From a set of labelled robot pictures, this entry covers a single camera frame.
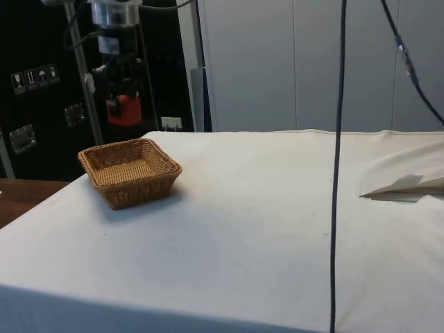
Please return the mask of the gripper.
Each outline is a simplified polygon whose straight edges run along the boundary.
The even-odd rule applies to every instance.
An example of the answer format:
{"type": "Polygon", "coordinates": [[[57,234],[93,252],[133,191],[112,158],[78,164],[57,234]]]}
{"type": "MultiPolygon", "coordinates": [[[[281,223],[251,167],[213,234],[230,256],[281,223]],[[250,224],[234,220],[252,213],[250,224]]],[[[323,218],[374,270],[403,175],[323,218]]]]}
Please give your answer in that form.
{"type": "Polygon", "coordinates": [[[120,117],[119,95],[121,93],[121,68],[127,68],[136,61],[135,53],[123,55],[103,54],[103,64],[105,65],[105,102],[110,114],[113,117],[120,117]]]}

